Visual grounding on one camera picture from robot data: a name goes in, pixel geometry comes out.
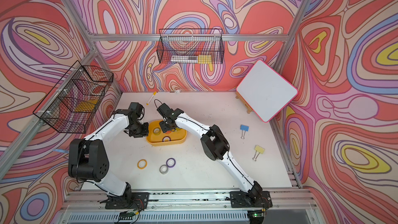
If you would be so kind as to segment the purple tape roll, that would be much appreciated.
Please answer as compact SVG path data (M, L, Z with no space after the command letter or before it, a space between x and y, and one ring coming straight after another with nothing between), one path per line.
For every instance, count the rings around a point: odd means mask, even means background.
M170 142L171 138L169 136L165 136L162 140L162 142Z
M166 161L166 166L168 168L173 168L176 165L176 160L174 158L169 158Z

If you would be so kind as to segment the yellow plastic storage box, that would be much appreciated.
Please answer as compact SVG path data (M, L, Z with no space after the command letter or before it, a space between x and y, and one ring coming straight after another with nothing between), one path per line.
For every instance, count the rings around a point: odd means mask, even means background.
M175 129L175 130L169 131L167 133L163 133L161 131L160 135L154 135L153 129L160 128L160 121L161 120L156 120L149 124L149 134L146 137L146 141L150 145L152 145L152 146L167 146L167 145L182 144L185 142L185 140L187 138L187 131L184 129L181 129L180 131L176 131L176 129ZM162 140L165 136L169 136L171 138L171 141L170 142L162 142Z

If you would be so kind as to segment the orange tape roll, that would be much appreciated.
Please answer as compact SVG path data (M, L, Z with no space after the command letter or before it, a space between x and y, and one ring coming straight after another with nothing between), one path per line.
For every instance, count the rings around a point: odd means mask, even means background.
M143 169L145 169L146 167L147 167L147 160L146 159L141 159L138 163L137 163L137 167L140 169L140 170L143 170Z

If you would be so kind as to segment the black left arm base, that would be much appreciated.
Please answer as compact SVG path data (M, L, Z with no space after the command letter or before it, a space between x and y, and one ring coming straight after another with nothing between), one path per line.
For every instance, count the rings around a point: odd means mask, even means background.
M106 209L146 209L149 202L148 192L133 192L127 189L122 196L107 196L107 199L100 203L105 203Z

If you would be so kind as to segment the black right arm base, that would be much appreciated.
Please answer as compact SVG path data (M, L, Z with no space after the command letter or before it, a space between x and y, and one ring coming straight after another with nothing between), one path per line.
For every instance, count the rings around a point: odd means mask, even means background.
M231 191L225 198L231 202L232 208L271 208L273 206L269 191L262 191L260 194L244 193L242 191Z

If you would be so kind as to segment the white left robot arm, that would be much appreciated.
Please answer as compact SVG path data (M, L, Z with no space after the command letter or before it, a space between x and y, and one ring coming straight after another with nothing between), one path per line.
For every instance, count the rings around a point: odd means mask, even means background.
M109 144L119 133L124 132L131 138L143 138L149 133L144 107L132 102L128 109L113 112L93 133L82 139L75 139L69 145L68 175L78 181L89 181L103 190L111 200L132 201L129 183L119 179L111 170L106 152Z

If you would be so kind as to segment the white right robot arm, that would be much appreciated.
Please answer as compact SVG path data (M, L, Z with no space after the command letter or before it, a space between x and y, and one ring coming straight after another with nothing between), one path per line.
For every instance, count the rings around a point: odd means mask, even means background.
M180 128L200 139L205 155L221 164L235 179L240 192L244 194L245 204L248 206L261 204L264 207L263 188L235 160L229 142L217 125L205 125L188 116L183 110L179 108L174 110L165 103L157 105L156 108L163 119L160 122L162 132Z

